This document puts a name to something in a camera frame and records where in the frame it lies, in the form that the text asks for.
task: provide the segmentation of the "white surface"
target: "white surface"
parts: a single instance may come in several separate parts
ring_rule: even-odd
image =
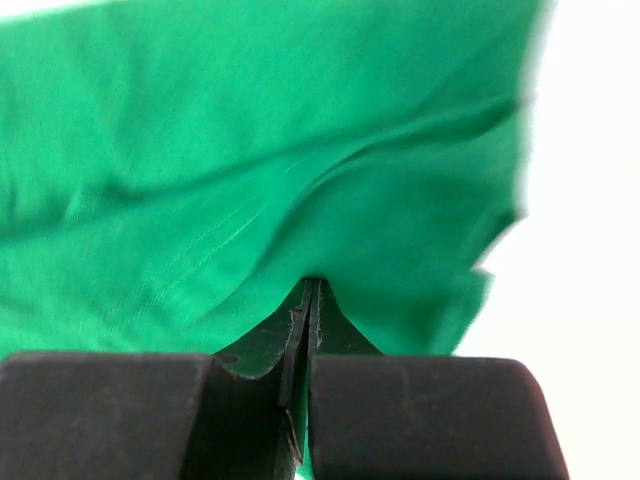
[[[64,3],[9,0],[0,15]],[[555,6],[535,76],[529,217],[484,262],[493,291],[458,350],[529,366],[574,480],[640,479],[638,28],[636,0]]]

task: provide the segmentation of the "cloth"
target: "cloth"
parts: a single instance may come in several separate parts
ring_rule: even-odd
[[[129,0],[0,25],[0,358],[215,352],[326,278],[449,354],[518,214],[539,0]]]

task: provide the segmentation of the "green fabric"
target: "green fabric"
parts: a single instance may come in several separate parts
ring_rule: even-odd
[[[449,354],[516,218],[539,0],[132,0],[0,25],[0,358],[214,352],[305,276]]]

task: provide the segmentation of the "green towel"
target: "green towel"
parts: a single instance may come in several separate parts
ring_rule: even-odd
[[[540,0],[129,0],[0,24],[0,358],[215,352],[326,278],[449,354],[517,218]]]

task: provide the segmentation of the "green cloth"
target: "green cloth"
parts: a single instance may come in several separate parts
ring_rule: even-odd
[[[302,277],[449,354],[516,219],[539,0],[130,0],[0,24],[0,358],[215,352]]]

